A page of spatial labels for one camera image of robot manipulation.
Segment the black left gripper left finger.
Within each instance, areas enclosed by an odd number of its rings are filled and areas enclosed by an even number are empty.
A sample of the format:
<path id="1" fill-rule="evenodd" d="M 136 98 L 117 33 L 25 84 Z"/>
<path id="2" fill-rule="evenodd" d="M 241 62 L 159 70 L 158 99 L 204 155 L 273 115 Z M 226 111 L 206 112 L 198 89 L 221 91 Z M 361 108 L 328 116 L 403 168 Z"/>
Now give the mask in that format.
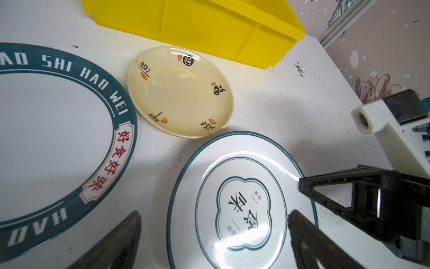
<path id="1" fill-rule="evenodd" d="M 137 255 L 141 230 L 141 215 L 133 211 L 69 268 L 131 269 Z"/>

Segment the large green rim lettered plate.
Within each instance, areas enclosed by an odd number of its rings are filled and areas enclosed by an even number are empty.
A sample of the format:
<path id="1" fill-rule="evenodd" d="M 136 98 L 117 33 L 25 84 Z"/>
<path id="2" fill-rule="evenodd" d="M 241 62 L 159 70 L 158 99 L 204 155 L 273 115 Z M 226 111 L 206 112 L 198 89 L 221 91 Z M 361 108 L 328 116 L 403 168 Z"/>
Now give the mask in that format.
<path id="1" fill-rule="evenodd" d="M 138 121 L 98 65 L 42 46 L 1 44 L 1 262 L 89 214 L 124 174 Z"/>

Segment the cream plate with characters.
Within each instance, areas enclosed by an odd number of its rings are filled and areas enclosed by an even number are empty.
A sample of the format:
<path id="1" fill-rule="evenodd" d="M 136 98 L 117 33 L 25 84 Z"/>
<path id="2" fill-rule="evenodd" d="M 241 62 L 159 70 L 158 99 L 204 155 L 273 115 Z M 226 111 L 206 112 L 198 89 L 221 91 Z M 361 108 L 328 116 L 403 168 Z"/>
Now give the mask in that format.
<path id="1" fill-rule="evenodd" d="M 234 114 L 234 93 L 224 74 L 190 50 L 163 46 L 142 52 L 132 61 L 127 86 L 140 115 L 174 136 L 210 136 Z"/>

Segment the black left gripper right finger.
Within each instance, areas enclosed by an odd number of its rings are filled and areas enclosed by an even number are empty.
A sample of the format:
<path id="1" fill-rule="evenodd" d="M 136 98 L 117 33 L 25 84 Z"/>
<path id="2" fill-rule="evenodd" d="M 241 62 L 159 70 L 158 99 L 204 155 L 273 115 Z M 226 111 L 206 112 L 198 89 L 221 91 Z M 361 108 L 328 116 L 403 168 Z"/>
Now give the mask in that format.
<path id="1" fill-rule="evenodd" d="M 289 214 L 288 228 L 299 269 L 363 268 L 299 211 L 293 210 Z"/>

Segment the white plate flower emblem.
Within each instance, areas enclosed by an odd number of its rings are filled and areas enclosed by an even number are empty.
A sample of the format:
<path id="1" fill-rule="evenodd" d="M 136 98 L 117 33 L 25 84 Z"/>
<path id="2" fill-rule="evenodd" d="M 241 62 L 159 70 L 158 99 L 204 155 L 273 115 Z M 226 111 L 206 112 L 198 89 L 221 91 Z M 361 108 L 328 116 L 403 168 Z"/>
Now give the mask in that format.
<path id="1" fill-rule="evenodd" d="M 300 211 L 303 172 L 274 140 L 249 131 L 204 143 L 182 168 L 170 197 L 166 245 L 172 269 L 294 269 L 288 228 Z"/>

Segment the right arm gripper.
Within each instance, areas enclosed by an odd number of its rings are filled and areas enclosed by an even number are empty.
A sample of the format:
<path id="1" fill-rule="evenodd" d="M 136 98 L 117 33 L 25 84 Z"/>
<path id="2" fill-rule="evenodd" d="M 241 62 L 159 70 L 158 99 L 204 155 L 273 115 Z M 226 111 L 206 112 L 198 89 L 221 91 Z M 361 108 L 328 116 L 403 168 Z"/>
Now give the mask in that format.
<path id="1" fill-rule="evenodd" d="M 430 180 L 359 165 L 299 180 L 299 191 L 400 259 L 430 264 Z"/>

